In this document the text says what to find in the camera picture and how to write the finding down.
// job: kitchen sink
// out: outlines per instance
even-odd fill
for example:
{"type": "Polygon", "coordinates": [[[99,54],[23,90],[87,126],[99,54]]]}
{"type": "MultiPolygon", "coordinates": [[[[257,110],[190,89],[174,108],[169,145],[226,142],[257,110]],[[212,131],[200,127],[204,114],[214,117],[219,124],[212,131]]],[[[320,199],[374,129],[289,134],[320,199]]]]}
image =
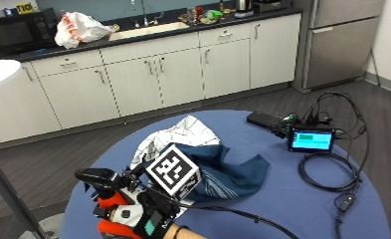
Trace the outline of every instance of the kitchen sink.
{"type": "Polygon", "coordinates": [[[185,23],[174,22],[174,23],[160,25],[160,26],[122,31],[122,32],[113,33],[109,41],[116,41],[125,38],[133,38],[133,37],[140,37],[149,34],[162,33],[162,32],[173,31],[173,30],[184,29],[188,27],[189,26],[185,23]]]}

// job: blue table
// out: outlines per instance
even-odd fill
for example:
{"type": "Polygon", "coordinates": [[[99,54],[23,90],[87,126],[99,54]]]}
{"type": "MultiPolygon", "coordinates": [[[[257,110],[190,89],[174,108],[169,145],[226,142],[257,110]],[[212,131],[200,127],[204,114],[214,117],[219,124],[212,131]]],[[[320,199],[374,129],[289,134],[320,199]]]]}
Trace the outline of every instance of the blue table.
{"type": "MultiPolygon", "coordinates": [[[[299,238],[334,237],[334,199],[339,195],[309,186],[299,178],[297,167],[303,153],[289,152],[286,140],[245,121],[249,112],[208,111],[192,114],[212,129],[221,143],[230,148],[226,162],[241,164],[261,154],[270,168],[261,190],[251,196],[213,204],[243,210],[265,217],[286,227],[299,238]]],[[[104,153],[93,167],[108,167],[117,172],[129,165],[136,149],[148,135],[172,127],[186,115],[164,119],[124,138],[104,153]]],[[[344,155],[335,146],[334,152],[344,155]]],[[[306,166],[313,179],[330,186],[340,185],[348,178],[343,169],[327,159],[313,159],[306,166]]],[[[362,175],[363,183],[356,201],[344,214],[342,238],[391,238],[386,214],[374,186],[362,175]]],[[[61,239],[100,239],[96,226],[99,219],[92,211],[96,203],[84,192],[80,182],[72,192],[65,210],[61,239]]],[[[277,229],[254,224],[247,218],[227,212],[190,209],[177,221],[210,239],[287,238],[277,229]]]]}

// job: dark blue cloth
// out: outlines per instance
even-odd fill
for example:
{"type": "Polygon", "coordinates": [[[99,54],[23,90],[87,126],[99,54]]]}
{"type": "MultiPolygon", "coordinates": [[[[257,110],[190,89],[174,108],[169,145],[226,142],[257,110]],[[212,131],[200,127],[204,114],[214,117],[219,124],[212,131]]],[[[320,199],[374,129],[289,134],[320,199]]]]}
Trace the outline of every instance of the dark blue cloth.
{"type": "Polygon", "coordinates": [[[200,170],[201,182],[188,199],[193,201],[235,199],[259,190],[269,168],[269,162],[259,154],[241,165],[234,165],[223,162],[229,148],[221,144],[189,146],[174,143],[174,145],[200,170]]]}

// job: cable connector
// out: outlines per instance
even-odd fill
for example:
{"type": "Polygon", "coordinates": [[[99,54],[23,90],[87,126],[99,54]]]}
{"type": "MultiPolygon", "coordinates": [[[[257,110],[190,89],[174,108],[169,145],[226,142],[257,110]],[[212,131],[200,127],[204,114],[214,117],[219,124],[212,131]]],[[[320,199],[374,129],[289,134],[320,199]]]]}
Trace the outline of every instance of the cable connector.
{"type": "Polygon", "coordinates": [[[346,212],[348,210],[350,206],[352,205],[354,201],[355,201],[354,194],[344,195],[340,206],[338,207],[339,211],[346,212]]]}

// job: faucet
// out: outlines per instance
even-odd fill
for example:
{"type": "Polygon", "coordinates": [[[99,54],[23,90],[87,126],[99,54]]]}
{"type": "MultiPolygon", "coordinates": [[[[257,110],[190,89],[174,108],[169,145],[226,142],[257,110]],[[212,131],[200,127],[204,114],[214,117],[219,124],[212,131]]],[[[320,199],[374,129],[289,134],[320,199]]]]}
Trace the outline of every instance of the faucet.
{"type": "MultiPolygon", "coordinates": [[[[144,26],[149,27],[150,24],[158,25],[158,19],[161,19],[165,16],[165,12],[161,12],[161,15],[158,17],[154,17],[154,21],[148,21],[146,18],[146,12],[145,12],[145,3],[144,0],[141,0],[141,6],[142,6],[142,12],[144,12],[144,26]]],[[[132,7],[133,7],[133,11],[136,11],[136,7],[134,7],[134,0],[132,0],[132,7]]],[[[140,28],[140,24],[137,22],[137,20],[134,20],[133,18],[130,18],[130,21],[136,24],[136,28],[140,28]]]]}
{"type": "Polygon", "coordinates": [[[146,12],[145,12],[145,3],[144,0],[141,0],[141,6],[142,6],[142,12],[144,12],[144,26],[148,27],[150,24],[148,22],[148,18],[146,18],[146,12]]]}

